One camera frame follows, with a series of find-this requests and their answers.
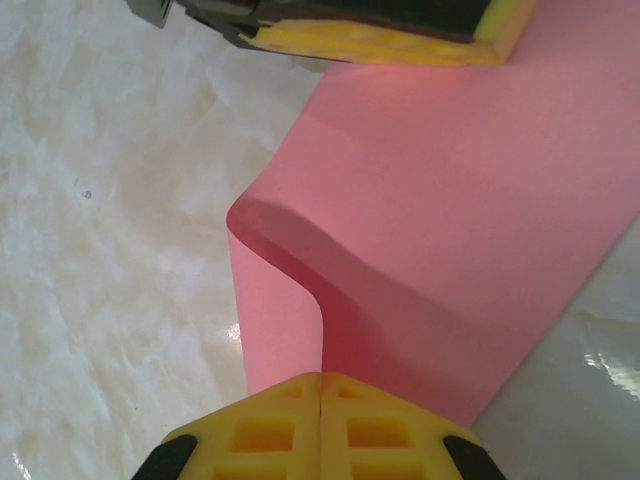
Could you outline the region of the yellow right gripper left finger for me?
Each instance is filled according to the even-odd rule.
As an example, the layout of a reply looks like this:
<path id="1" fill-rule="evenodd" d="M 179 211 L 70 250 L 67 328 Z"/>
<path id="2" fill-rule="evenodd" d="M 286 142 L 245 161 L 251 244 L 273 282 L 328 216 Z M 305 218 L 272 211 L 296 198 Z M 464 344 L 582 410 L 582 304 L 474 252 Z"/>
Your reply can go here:
<path id="1" fill-rule="evenodd" d="M 135 479 L 319 477 L 320 375 L 304 373 L 171 431 Z"/>

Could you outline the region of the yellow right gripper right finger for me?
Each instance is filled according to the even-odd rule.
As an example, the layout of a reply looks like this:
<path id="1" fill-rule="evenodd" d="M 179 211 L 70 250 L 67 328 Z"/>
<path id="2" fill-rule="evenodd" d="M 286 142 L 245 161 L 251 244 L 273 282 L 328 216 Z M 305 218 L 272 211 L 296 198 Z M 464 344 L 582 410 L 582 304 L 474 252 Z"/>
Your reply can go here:
<path id="1" fill-rule="evenodd" d="M 339 373 L 322 375 L 319 477 L 505 479 L 471 430 Z"/>

